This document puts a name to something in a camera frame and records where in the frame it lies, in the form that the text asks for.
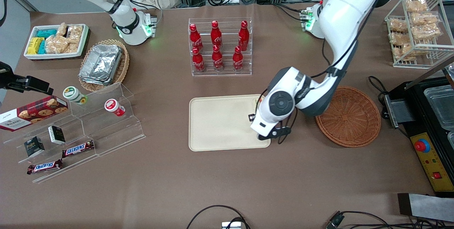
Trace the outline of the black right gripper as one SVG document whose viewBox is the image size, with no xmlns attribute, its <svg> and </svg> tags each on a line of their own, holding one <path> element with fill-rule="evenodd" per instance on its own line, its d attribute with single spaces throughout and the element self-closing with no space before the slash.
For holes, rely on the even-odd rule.
<svg viewBox="0 0 454 229">
<path fill-rule="evenodd" d="M 1 89 L 25 91 L 25 80 L 26 77 L 14 74 L 12 68 L 8 64 L 0 62 Z M 54 92 L 54 89 L 50 87 L 48 82 L 33 76 L 27 76 L 27 89 L 29 91 L 36 91 L 49 96 Z"/>
</svg>

